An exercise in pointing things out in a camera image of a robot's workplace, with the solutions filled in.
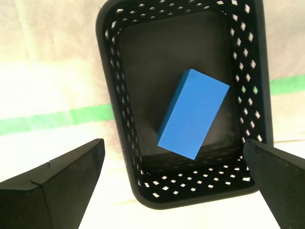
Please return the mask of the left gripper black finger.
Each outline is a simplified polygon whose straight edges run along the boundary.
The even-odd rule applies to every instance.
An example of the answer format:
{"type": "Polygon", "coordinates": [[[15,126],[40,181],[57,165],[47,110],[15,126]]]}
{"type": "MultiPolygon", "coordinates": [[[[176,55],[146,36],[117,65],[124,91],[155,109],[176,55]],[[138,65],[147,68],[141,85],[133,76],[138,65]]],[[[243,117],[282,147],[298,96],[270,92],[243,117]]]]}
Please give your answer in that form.
{"type": "Polygon", "coordinates": [[[77,229],[90,202],[105,157],[103,139],[0,184],[2,229],[77,229]]]}
{"type": "Polygon", "coordinates": [[[244,159],[255,184],[282,229],[305,227],[305,160],[254,139],[244,159]]]}

